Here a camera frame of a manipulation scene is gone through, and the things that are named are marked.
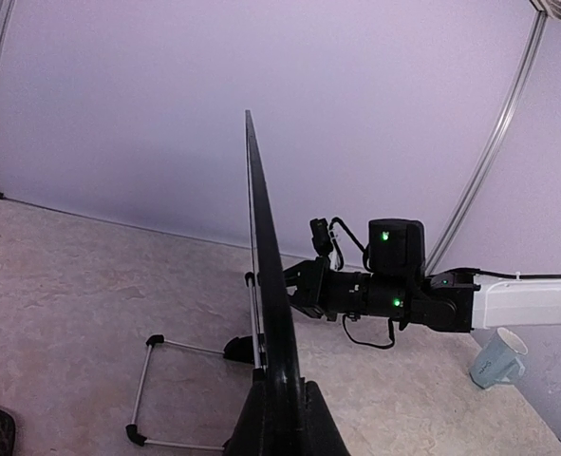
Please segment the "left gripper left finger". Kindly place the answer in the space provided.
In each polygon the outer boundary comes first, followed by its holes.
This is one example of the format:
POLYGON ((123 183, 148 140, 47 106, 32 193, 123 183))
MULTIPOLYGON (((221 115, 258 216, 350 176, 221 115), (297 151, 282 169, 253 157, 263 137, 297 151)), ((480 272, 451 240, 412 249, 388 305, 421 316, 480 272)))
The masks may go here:
POLYGON ((266 431, 267 383, 252 383, 230 439, 223 450, 225 456, 263 456, 270 454, 266 431))

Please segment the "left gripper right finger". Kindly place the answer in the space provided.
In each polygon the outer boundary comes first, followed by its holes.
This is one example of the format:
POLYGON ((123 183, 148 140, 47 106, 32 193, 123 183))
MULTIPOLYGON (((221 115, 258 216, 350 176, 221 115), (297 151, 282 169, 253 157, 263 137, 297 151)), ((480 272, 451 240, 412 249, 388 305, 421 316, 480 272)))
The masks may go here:
POLYGON ((305 425, 307 455, 347 456, 349 451, 314 381, 305 383, 305 425))

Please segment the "white whiteboard black frame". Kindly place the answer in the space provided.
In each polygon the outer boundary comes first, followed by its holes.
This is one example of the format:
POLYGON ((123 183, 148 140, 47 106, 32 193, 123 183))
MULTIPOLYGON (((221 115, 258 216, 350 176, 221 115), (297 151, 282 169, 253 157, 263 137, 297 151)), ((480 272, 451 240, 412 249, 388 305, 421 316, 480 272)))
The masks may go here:
POLYGON ((272 455, 306 449, 296 338, 263 164, 250 110, 245 111, 249 207, 267 361, 272 455))

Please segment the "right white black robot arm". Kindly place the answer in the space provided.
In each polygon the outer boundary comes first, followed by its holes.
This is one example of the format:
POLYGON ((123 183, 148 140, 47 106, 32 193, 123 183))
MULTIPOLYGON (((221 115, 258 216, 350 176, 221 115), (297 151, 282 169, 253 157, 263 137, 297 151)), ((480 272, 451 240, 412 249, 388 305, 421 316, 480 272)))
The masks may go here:
POLYGON ((426 275, 424 227, 418 220, 378 218, 359 248, 364 270, 341 270, 342 254, 330 222, 310 223, 313 260, 284 272, 290 304, 311 318, 339 315, 386 318, 439 333, 501 326, 561 325, 561 275, 502 274, 454 268, 426 275))

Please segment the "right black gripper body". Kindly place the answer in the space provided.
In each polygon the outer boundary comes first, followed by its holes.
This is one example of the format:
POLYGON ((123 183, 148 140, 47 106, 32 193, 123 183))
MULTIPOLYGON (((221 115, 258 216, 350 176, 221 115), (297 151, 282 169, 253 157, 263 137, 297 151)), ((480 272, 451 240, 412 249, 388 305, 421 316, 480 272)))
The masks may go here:
POLYGON ((321 304, 321 295, 329 266, 330 260, 327 256, 318 256, 314 260, 304 260, 300 263, 299 310, 310 318, 325 317, 327 321, 332 320, 332 314, 321 304))

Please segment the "whiteboard wire stand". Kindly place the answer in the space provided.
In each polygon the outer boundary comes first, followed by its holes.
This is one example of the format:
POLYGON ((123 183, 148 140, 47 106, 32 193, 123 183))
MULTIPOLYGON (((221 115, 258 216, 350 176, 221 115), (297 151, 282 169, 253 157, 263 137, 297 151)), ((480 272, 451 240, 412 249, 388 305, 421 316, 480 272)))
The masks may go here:
POLYGON ((263 375, 266 355, 257 298, 257 278, 247 272, 249 335, 219 350, 179 343, 162 334, 145 341, 134 405, 125 426, 141 448, 172 448, 189 454, 221 455, 240 414, 238 404, 254 377, 263 375))

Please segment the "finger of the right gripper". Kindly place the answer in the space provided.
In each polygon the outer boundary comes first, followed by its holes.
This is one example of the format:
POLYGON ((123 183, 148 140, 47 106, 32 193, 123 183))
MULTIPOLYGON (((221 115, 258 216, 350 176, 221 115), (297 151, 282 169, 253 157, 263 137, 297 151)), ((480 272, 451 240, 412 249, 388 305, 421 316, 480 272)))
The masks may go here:
POLYGON ((289 301, 292 308, 297 310, 301 314, 304 314, 309 318, 316 317, 316 309, 309 303, 307 303, 306 300, 301 299, 299 296, 290 296, 289 301))
POLYGON ((287 288, 310 288, 315 282, 316 261, 303 260, 290 266, 283 274, 287 288))

